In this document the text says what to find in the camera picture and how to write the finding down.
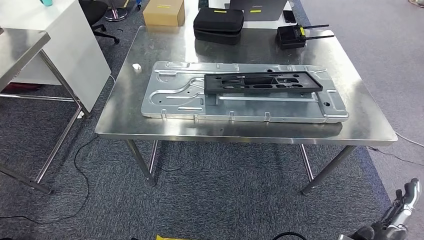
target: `yellow label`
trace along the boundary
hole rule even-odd
[[[185,240],[185,239],[179,239],[179,238],[165,238],[161,237],[159,235],[156,235],[156,240]]]

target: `white desk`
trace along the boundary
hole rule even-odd
[[[229,4],[230,0],[209,0],[209,7],[215,9],[225,9],[225,4]],[[291,11],[289,1],[285,4],[284,10]],[[283,17],[282,11],[277,21],[245,21],[243,28],[245,29],[277,29],[278,27],[296,25],[296,23],[287,23]]]
[[[51,40],[43,47],[73,92],[90,112],[111,70],[93,35],[78,0],[0,0],[0,26],[43,30]],[[60,85],[39,56],[12,82]]]
[[[215,9],[225,9],[225,4],[229,4],[230,0],[209,0],[209,7]],[[193,21],[199,12],[199,0],[184,0],[185,22],[184,26],[193,26]],[[290,3],[284,7],[284,10],[291,11]],[[277,21],[245,21],[243,28],[245,29],[277,29],[278,27],[296,25],[296,23],[287,23],[281,14]]]

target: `black cable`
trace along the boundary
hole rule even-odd
[[[78,150],[76,151],[75,156],[73,157],[73,166],[75,167],[75,169],[76,169],[76,170],[78,170],[78,172],[79,172],[79,173],[81,173],[81,175],[84,177],[85,182],[86,182],[86,184],[87,184],[87,195],[85,196],[84,202],[82,203],[82,205],[81,205],[81,207],[78,209],[78,211],[76,211],[76,213],[74,213],[74,214],[72,214],[72,215],[70,215],[70,216],[66,216],[66,217],[64,217],[64,218],[59,218],[59,219],[57,219],[57,220],[49,221],[49,222],[38,222],[38,221],[32,220],[31,218],[29,218],[29,217],[27,217],[27,216],[22,216],[22,215],[17,215],[17,216],[0,216],[0,219],[23,218],[23,219],[26,219],[26,220],[28,220],[28,221],[31,221],[31,222],[33,222],[33,223],[35,223],[35,224],[38,224],[38,225],[47,225],[47,224],[57,223],[57,222],[60,222],[60,221],[62,221],[62,220],[70,219],[70,218],[73,218],[73,217],[75,217],[76,215],[78,215],[78,214],[81,212],[81,210],[84,208],[84,206],[86,205],[87,200],[89,199],[89,196],[90,196],[90,184],[89,184],[89,178],[88,178],[88,177],[87,177],[87,176],[83,173],[83,171],[81,171],[81,169],[77,166],[76,159],[77,159],[78,153],[80,153],[80,150],[81,150],[82,148],[84,148],[85,146],[89,145],[90,143],[92,143],[92,142],[93,142],[94,140],[96,140],[98,137],[99,137],[99,136],[96,136],[96,137],[94,137],[93,139],[91,139],[90,141],[88,141],[87,143],[85,143],[84,145],[80,146],[80,147],[78,148]]]
[[[178,171],[178,170],[181,170],[183,167],[181,166],[181,167],[179,167],[179,168],[175,168],[175,169],[165,169],[165,168],[161,168],[160,166],[158,166],[158,165],[155,165],[156,166],[156,168],[158,168],[158,169],[160,169],[160,170],[162,170],[162,171],[164,171],[164,172],[167,172],[167,173],[172,173],[172,172],[175,172],[175,171]]]
[[[369,150],[373,150],[373,151],[378,152],[378,153],[382,153],[382,154],[384,154],[384,155],[390,155],[390,156],[393,156],[393,157],[395,157],[395,158],[397,158],[397,159],[399,159],[399,160],[401,160],[401,161],[403,161],[403,162],[406,162],[406,163],[415,164],[415,165],[423,166],[423,167],[424,167],[424,164],[420,164],[420,163],[417,163],[417,162],[414,162],[414,161],[408,161],[408,160],[402,159],[402,158],[400,158],[400,157],[398,157],[398,156],[396,156],[396,155],[394,155],[394,154],[392,154],[392,153],[383,152],[383,151],[381,151],[380,149],[375,148],[375,147],[372,147],[372,146],[368,146],[368,149],[369,149]]]
[[[292,232],[292,231],[280,233],[277,236],[275,236],[272,240],[277,240],[277,239],[279,239],[279,238],[281,238],[283,236],[287,236],[287,235],[292,235],[292,236],[296,236],[296,237],[298,237],[298,238],[300,238],[302,240],[307,240],[304,236],[300,235],[299,233]]]

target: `blue bottle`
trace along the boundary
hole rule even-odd
[[[40,0],[40,2],[46,7],[53,5],[53,0]]]

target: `laptop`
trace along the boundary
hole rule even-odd
[[[287,0],[231,0],[229,9],[243,10],[244,21],[277,21],[286,3]]]

